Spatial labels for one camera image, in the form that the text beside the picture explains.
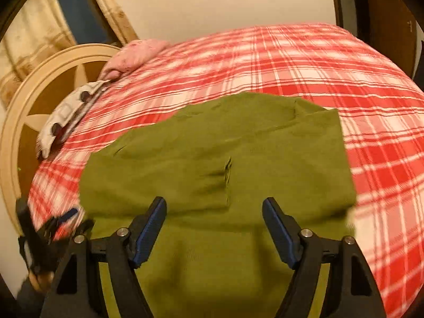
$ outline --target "wooden furniture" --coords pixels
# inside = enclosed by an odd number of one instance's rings
[[[35,68],[14,95],[0,138],[0,187],[17,231],[15,201],[28,195],[37,170],[35,141],[39,130],[66,95],[97,80],[105,63],[118,50],[107,44],[67,48]]]
[[[416,21],[402,0],[368,0],[370,42],[412,77],[416,55]]]

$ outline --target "hand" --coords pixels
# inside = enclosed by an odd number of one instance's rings
[[[50,271],[36,276],[32,271],[29,271],[28,277],[32,287],[37,292],[46,294],[53,282],[54,272]]]

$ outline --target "metal rivet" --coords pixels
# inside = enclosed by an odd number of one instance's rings
[[[345,242],[347,242],[349,245],[355,244],[355,238],[351,236],[345,237]]]
[[[128,234],[128,228],[122,227],[116,231],[116,234],[120,237],[125,237]]]
[[[77,235],[74,238],[74,242],[77,244],[81,244],[85,240],[85,237],[83,235]]]
[[[300,234],[303,235],[305,238],[310,238],[314,233],[310,229],[304,228],[300,231]]]

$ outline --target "black clamp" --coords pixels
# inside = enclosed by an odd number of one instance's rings
[[[19,252],[27,268],[35,275],[56,270],[70,237],[54,240],[55,234],[62,224],[77,213],[76,208],[71,208],[62,216],[51,217],[35,231],[27,201],[22,198],[16,200],[16,216],[23,232],[18,237]],[[87,219],[76,228],[76,233],[87,233],[93,226],[94,221]]]
[[[156,197],[144,215],[107,238],[78,235],[56,271],[41,318],[107,318],[99,262],[107,262],[122,318],[153,318],[134,269],[147,261],[166,216],[166,202]],[[267,198],[262,215],[281,260],[294,270],[277,318],[307,318],[321,264],[330,263],[320,318],[385,318],[371,270],[353,237],[320,238],[301,229],[277,202]]]
[[[331,240],[301,229],[272,197],[263,202],[262,216],[281,261],[295,271],[276,317],[307,318],[323,263],[330,263],[330,272],[320,318],[386,317],[377,284],[353,237]]]
[[[115,300],[122,318],[153,318],[134,269],[146,262],[164,223],[166,202],[156,197],[144,215],[106,238],[78,235],[57,268],[41,318],[106,318],[99,262],[109,265]]]

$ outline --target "curtain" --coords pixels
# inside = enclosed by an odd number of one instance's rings
[[[0,42],[0,100],[4,107],[37,65],[73,45],[76,42],[57,0],[27,0]]]
[[[122,45],[138,39],[126,14],[115,0],[96,0],[96,2]]]

